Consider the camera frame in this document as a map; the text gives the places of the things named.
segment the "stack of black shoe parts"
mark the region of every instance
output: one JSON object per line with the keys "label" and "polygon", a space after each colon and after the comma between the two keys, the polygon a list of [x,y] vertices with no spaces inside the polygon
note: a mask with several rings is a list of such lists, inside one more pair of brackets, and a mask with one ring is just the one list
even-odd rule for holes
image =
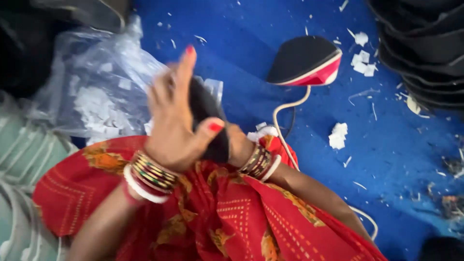
{"label": "stack of black shoe parts", "polygon": [[367,0],[379,58],[423,107],[464,111],[464,0]]}

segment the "fingernail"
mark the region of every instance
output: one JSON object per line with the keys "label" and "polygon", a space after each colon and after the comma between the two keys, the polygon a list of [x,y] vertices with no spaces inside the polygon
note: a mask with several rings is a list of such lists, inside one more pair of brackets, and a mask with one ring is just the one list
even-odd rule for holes
{"label": "fingernail", "polygon": [[222,129],[224,128],[224,126],[221,126],[217,123],[211,123],[209,124],[209,129],[214,131],[214,132],[220,132]]}
{"label": "fingernail", "polygon": [[186,52],[187,54],[191,54],[191,53],[193,53],[194,50],[195,50],[195,49],[193,48],[193,46],[192,46],[192,45],[189,45],[189,46],[187,46],[187,48],[185,49],[185,52]]}

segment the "red saree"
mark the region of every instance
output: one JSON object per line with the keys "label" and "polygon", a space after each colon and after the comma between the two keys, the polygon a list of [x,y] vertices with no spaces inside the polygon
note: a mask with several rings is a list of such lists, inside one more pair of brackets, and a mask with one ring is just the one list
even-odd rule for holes
{"label": "red saree", "polygon": [[[49,170],[33,200],[56,235],[75,235],[119,184],[124,165],[146,136],[86,147]],[[290,163],[280,140],[261,144]],[[142,206],[117,260],[386,261],[332,216],[280,187],[197,162],[170,199]]]}

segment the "red bangle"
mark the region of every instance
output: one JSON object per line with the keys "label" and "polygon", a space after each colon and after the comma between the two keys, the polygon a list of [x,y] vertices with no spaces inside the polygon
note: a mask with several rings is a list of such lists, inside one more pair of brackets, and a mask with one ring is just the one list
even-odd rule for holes
{"label": "red bangle", "polygon": [[145,200],[138,200],[134,198],[130,193],[129,193],[129,186],[127,184],[126,180],[121,181],[121,187],[122,187],[122,192],[124,193],[124,197],[127,199],[129,204],[134,205],[134,206],[142,206],[145,204]]}

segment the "woman's hand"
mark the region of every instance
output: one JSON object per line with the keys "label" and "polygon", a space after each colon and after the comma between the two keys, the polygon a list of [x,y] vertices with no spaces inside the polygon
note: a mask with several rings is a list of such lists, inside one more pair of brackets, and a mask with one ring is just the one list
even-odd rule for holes
{"label": "woman's hand", "polygon": [[236,124],[227,125],[227,134],[230,140],[229,164],[237,168],[243,167],[251,157],[255,143],[249,140]]}
{"label": "woman's hand", "polygon": [[186,171],[224,128],[221,119],[211,117],[202,121],[195,133],[192,130],[188,92],[196,59],[195,49],[187,47],[179,64],[157,77],[148,90],[154,124],[145,151],[157,163],[176,172]]}

